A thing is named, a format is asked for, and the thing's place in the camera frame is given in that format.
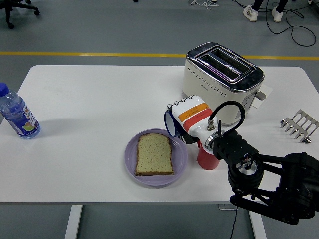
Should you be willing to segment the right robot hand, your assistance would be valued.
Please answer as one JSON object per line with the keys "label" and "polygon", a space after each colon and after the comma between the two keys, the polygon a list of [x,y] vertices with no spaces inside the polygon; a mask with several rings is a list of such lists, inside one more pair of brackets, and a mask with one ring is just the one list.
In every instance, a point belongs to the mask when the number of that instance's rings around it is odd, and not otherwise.
{"label": "right robot hand", "polygon": [[209,148],[218,137],[218,118],[199,96],[191,96],[169,104],[164,122],[170,136],[179,137],[187,144],[200,141]]}

